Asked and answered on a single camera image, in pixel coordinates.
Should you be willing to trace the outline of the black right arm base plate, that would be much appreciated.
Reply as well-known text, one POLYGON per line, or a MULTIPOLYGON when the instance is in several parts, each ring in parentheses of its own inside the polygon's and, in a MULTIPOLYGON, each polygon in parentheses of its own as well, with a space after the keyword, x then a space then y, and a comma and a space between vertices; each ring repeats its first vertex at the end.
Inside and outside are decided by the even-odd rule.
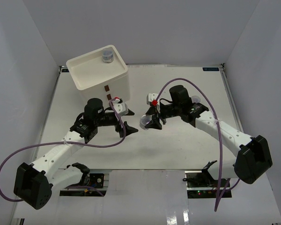
POLYGON ((185 171, 183 182, 186 184, 187 191, 216 191, 218 180, 215 180, 208 169, 213 166, 217 160, 208 162, 201 170, 185 171))

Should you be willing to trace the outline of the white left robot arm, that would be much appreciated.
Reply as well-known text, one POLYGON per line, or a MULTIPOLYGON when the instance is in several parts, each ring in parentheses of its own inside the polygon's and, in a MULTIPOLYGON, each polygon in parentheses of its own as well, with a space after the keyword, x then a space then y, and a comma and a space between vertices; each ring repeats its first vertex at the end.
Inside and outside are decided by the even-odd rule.
POLYGON ((86 187, 91 173, 87 166, 73 163, 61 173, 57 173, 58 169, 82 147, 90 146, 89 142, 96 136, 99 127, 114 127, 121 139, 138 132, 121 119, 122 116, 133 115, 134 112, 118 97, 109 101, 107 109, 103 107, 102 100, 91 98, 60 143, 54 144, 41 158, 18 167, 14 194, 39 210, 47 204, 55 190, 69 186, 86 187))

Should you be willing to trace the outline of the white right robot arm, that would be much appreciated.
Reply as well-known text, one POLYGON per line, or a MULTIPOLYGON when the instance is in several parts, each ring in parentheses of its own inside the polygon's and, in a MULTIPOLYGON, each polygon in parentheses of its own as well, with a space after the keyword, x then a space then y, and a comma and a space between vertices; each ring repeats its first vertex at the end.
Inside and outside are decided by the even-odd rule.
POLYGON ((219 122, 205 105, 192 101, 183 85, 170 88, 170 96, 170 103, 165 105, 160 103, 156 93, 149 93, 149 109, 141 117, 140 126, 144 130, 161 130, 167 119, 180 117, 185 123, 222 142, 235 158, 223 163, 216 160, 208 162, 201 170, 206 186, 213 187, 219 177, 238 178, 252 184, 273 165, 266 138, 261 135, 252 137, 225 122, 219 122))

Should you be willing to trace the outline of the clear paper clip jar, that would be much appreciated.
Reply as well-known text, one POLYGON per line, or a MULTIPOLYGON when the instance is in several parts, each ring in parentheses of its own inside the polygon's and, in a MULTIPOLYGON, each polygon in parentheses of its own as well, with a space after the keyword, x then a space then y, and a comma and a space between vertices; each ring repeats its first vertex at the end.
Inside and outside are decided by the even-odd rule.
POLYGON ((200 99, 199 96, 192 96, 192 101, 193 101, 194 103, 200 103, 200 102, 201 102, 201 99, 200 99))
POLYGON ((151 115, 143 115, 141 116, 140 118, 140 127, 143 129, 143 130, 147 130, 146 128, 146 125, 149 124, 152 120, 152 116, 151 115))

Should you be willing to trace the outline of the clear jar of paper clips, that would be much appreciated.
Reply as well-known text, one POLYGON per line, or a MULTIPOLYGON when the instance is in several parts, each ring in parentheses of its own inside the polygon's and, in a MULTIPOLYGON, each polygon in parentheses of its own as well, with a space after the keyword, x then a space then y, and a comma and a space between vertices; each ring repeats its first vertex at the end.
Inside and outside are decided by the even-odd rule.
POLYGON ((114 53, 112 48, 103 49, 101 56, 104 63, 112 63, 114 61, 114 53))

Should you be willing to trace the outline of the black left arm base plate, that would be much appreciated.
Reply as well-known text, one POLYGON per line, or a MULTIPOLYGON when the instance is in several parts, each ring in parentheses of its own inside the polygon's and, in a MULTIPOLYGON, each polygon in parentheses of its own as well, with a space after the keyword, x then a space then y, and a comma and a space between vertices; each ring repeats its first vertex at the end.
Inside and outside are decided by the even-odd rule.
POLYGON ((81 173, 73 172, 70 175, 65 176, 59 181, 58 189, 60 190, 90 190, 99 191, 103 190, 105 185, 106 175, 101 172, 81 173))

